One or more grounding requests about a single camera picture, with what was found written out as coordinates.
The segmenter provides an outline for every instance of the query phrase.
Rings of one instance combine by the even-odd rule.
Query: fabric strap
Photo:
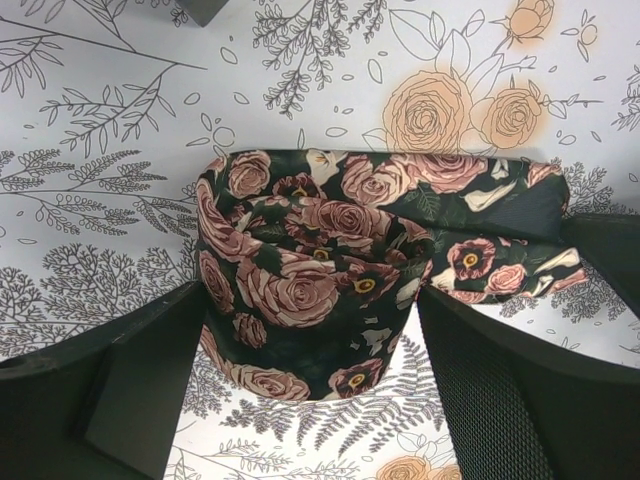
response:
[[[569,193],[557,165],[250,151],[209,165],[197,196],[207,351],[270,398],[375,386],[421,286],[499,303],[586,280],[558,240]]]

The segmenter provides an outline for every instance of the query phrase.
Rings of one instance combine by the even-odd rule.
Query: fabric fold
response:
[[[523,221],[536,191],[546,215]],[[586,278],[577,251],[554,243],[568,203],[554,165],[251,151],[216,159],[197,196],[198,264],[215,307],[206,350],[270,398],[374,387],[423,285],[499,303]]]

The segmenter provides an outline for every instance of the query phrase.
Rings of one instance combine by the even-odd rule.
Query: floral scarf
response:
[[[215,160],[197,196],[203,345],[270,398],[375,386],[425,285],[486,304],[586,280],[557,240],[569,192],[555,165],[251,151]]]

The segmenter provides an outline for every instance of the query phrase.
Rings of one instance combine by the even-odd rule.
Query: yellow flower center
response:
[[[317,258],[318,260],[329,260],[329,252],[321,249],[314,250],[313,258]]]
[[[365,381],[367,377],[364,376],[364,373],[358,373],[349,379],[349,386],[351,388],[356,388]]]
[[[369,293],[376,288],[376,281],[372,278],[363,278],[362,280],[356,280],[353,282],[353,286],[358,293]]]
[[[471,268],[478,263],[478,260],[478,256],[475,253],[467,253],[462,259],[462,264],[467,268]]]

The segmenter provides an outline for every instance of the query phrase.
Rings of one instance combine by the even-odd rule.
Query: folded cloth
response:
[[[421,286],[464,303],[586,280],[559,227],[556,165],[465,156],[250,151],[197,183],[206,352],[282,400],[348,398],[389,366]]]

